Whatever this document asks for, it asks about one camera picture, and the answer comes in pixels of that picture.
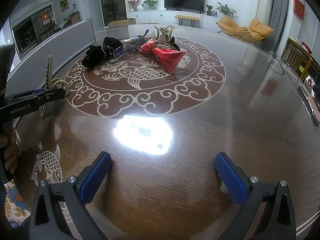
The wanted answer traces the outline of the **left human hand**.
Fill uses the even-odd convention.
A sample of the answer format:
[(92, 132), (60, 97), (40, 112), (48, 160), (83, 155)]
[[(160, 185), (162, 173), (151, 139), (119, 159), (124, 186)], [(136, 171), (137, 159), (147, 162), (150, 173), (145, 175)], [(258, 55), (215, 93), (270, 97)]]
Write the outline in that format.
[(13, 127), (8, 132), (1, 131), (1, 149), (4, 150), (1, 156), (5, 159), (5, 169), (14, 174), (20, 150), (16, 140), (16, 131)]

